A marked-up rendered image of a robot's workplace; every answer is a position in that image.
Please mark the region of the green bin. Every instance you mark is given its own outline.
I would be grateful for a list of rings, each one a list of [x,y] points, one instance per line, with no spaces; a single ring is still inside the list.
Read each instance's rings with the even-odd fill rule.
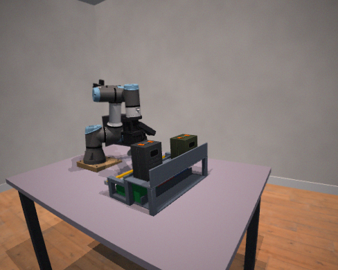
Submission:
[[[141,197],[145,194],[147,194],[147,188],[138,186],[136,184],[132,183],[132,191],[133,191],[133,198],[134,201],[137,201],[139,203],[141,203]],[[125,196],[125,187],[122,187],[120,185],[116,184],[116,192],[120,195]]]

